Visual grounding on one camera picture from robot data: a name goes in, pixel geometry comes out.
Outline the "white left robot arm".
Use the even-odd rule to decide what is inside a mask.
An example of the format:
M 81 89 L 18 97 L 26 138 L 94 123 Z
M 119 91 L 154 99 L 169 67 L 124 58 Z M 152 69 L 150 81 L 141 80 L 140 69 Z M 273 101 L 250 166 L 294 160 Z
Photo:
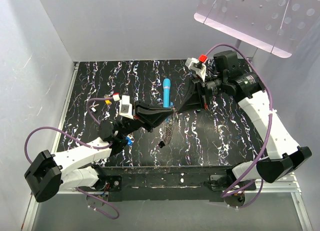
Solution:
M 41 151 L 24 174 L 38 203 L 55 196 L 58 191 L 90 187 L 101 191 L 106 176 L 92 163 L 120 153 L 129 143 L 127 136 L 140 128 L 152 132 L 174 113 L 173 108 L 156 107 L 143 102 L 120 104 L 120 120 L 100 121 L 97 138 L 89 143 L 79 141 L 78 147 L 57 154 Z

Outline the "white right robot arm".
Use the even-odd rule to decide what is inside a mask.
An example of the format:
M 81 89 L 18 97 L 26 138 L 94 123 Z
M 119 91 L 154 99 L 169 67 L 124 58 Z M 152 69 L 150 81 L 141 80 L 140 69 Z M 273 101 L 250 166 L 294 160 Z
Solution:
M 265 85 L 254 71 L 240 66 L 235 51 L 214 55 L 212 77 L 206 77 L 206 60 L 205 55 L 186 60 L 186 67 L 195 73 L 178 112 L 206 110 L 213 97 L 226 94 L 237 102 L 264 138 L 262 150 L 266 157 L 237 164 L 227 171 L 226 183 L 230 189 L 239 189 L 247 180 L 262 179 L 273 183 L 312 156 L 309 147 L 300 146 L 288 133 L 276 110 L 270 107 Z

